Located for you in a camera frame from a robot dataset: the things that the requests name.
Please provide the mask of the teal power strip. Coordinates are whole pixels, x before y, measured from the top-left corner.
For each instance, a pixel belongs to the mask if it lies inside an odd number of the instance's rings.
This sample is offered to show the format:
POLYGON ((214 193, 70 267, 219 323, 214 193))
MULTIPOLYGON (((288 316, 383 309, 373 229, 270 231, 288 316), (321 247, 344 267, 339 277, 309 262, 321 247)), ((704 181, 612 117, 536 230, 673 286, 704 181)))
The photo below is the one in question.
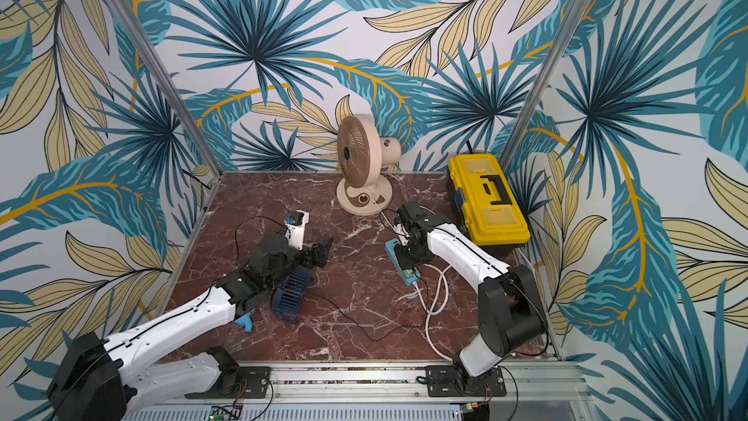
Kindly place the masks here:
POLYGON ((389 259, 391 259, 393 265, 395 265, 395 270, 397 270, 397 273, 399 273, 399 276, 401 277, 403 282, 407 286, 412 287, 420 281, 421 275, 417 269, 402 269, 400 267, 397 256, 395 255, 395 247, 397 245, 399 245, 399 240, 397 239, 387 241, 387 243, 385 243, 387 255, 389 259))

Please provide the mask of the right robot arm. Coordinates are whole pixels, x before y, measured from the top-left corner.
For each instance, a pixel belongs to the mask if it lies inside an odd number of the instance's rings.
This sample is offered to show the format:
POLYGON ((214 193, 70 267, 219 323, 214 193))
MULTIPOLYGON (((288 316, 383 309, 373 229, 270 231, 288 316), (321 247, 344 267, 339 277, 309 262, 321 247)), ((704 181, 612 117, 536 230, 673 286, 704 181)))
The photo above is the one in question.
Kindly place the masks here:
POLYGON ((395 263, 403 269, 438 257, 457 271, 477 294, 478 335, 456 360, 463 374, 479 377, 510 353, 547 333, 549 324, 533 273, 489 255, 443 214, 416 201, 397 210, 400 244, 395 263))

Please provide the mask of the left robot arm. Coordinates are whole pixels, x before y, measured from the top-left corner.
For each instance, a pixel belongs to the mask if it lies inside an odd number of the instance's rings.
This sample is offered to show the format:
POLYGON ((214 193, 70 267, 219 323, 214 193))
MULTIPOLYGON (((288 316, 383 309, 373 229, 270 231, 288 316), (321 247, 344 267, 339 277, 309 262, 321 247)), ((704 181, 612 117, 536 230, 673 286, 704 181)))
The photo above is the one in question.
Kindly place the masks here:
POLYGON ((86 333, 67 349, 47 397, 60 420, 121 420, 186 395, 230 398, 247 388, 241 366, 222 347, 187 360, 162 358, 197 337, 247 317, 294 271, 323 268, 333 241, 294 247, 286 235, 264 237, 251 258, 191 301, 129 331, 86 333))

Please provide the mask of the navy blue small fan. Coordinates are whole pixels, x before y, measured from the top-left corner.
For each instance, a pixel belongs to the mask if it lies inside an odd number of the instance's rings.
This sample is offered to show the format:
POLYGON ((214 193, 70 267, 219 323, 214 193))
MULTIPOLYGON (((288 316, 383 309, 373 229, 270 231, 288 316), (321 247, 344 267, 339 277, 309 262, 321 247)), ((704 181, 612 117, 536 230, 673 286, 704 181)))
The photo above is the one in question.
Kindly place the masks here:
POLYGON ((281 322, 295 324, 307 289, 313 282, 314 276, 310 269, 301 267, 293 271, 273 293, 272 313, 281 322))

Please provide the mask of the beige desk fan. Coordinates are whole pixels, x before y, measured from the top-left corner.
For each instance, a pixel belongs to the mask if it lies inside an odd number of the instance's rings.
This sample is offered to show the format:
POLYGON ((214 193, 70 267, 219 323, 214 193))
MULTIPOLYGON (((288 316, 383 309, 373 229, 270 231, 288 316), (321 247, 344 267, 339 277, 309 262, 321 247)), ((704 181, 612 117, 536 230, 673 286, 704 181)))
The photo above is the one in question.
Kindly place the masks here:
POLYGON ((351 115, 340 124, 337 155, 343 175, 336 190, 341 207, 354 216, 383 212, 393 199, 393 187, 382 170, 399 163, 399 141, 380 136, 371 116, 351 115))

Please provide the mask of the yellow black toolbox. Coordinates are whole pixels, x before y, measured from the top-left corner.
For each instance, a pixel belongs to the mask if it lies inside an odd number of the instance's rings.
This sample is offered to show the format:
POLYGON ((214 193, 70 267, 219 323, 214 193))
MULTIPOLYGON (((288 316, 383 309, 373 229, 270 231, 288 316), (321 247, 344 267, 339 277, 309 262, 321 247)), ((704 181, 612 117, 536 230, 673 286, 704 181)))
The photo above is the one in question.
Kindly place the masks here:
POLYGON ((463 154, 448 163, 454 205, 473 243, 481 247, 521 246, 531 233, 497 158, 463 154))

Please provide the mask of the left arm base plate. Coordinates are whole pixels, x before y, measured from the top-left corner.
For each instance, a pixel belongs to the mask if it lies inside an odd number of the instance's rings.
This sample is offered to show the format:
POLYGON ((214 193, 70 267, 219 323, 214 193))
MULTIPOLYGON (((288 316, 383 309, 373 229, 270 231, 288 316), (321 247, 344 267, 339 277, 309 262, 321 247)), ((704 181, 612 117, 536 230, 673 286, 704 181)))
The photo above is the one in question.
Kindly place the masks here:
POLYGON ((189 400, 260 400, 268 394, 270 366, 239 366, 222 372, 210 389, 185 395, 189 400))

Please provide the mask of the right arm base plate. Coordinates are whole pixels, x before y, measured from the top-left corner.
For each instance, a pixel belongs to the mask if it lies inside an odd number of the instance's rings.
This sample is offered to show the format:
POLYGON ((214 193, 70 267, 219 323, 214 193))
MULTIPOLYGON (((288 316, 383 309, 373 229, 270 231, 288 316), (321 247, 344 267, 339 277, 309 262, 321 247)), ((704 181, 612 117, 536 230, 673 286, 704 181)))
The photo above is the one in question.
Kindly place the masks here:
POLYGON ((504 397, 506 384, 500 368, 491 368, 479 376, 470 376, 461 366, 439 364, 426 366, 416 381, 427 386, 431 398, 504 397))

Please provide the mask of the aluminium front rail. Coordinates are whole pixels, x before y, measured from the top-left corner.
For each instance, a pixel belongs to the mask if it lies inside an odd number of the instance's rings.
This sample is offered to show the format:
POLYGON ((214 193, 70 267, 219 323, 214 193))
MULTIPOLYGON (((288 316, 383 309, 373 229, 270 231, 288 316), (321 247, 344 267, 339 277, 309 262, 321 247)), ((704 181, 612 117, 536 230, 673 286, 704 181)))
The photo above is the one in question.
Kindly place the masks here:
POLYGON ((598 420, 578 364, 515 360, 471 396, 425 384, 429 362, 278 362, 265 395, 241 402, 174 399, 132 420, 598 420))

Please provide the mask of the right aluminium corner post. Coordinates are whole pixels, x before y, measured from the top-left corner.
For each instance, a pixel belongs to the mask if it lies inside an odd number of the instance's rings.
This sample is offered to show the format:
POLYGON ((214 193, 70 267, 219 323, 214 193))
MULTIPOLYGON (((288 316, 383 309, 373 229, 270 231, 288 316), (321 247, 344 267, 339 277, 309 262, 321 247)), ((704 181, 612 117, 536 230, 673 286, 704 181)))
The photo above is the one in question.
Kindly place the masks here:
POLYGON ((519 111, 512 132, 506 140, 503 147, 499 164, 502 168, 507 168, 512 161, 514 153, 522 142, 529 123, 532 120, 535 109, 541 101, 543 91, 549 83, 557 64, 562 60, 563 55, 574 36, 577 27, 586 13, 586 7, 590 0, 571 0, 570 8, 565 19, 560 22, 559 29, 550 43, 549 51, 543 60, 543 65, 534 81, 533 87, 528 92, 522 109, 519 111))

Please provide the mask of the aluminium corner post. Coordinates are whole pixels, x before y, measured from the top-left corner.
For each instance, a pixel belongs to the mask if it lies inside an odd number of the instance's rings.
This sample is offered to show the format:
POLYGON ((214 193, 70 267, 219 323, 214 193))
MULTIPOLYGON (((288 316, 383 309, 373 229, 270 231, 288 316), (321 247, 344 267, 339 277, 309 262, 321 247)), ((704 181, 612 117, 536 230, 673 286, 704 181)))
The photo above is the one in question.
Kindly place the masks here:
POLYGON ((151 77, 162 89, 165 99, 181 121, 184 132, 194 142, 200 157, 215 177, 221 177, 223 175, 222 167, 200 133, 177 87, 173 84, 167 68, 161 62, 139 18, 132 10, 132 6, 129 6, 126 0, 105 0, 105 2, 109 5, 114 17, 120 21, 126 35, 134 45, 134 50, 140 54, 151 77))
POLYGON ((541 101, 543 91, 549 83, 557 64, 562 60, 563 55, 574 36, 577 27, 586 13, 586 7, 590 0, 571 0, 570 8, 565 19, 560 22, 559 29, 550 43, 549 51, 543 60, 543 65, 534 81, 533 87, 528 92, 522 109, 519 111, 512 132, 506 140, 503 147, 499 164, 502 168, 507 168, 512 161, 514 153, 522 142, 529 123, 532 120, 535 109, 541 101))

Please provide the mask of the left aluminium corner post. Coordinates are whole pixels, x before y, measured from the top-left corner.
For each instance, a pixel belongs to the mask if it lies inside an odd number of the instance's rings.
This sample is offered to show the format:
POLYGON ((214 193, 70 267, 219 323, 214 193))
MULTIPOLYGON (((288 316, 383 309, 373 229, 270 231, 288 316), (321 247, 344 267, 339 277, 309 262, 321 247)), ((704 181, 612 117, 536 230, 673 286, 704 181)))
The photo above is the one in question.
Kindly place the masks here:
POLYGON ((200 157, 215 177, 221 177, 223 175, 222 167, 200 133, 177 87, 173 84, 167 68, 161 62, 139 18, 132 10, 132 6, 129 6, 126 0, 105 0, 105 2, 109 5, 114 17, 120 21, 126 35, 134 45, 134 50, 140 54, 151 77, 162 89, 165 99, 181 121, 184 132, 194 142, 200 157))

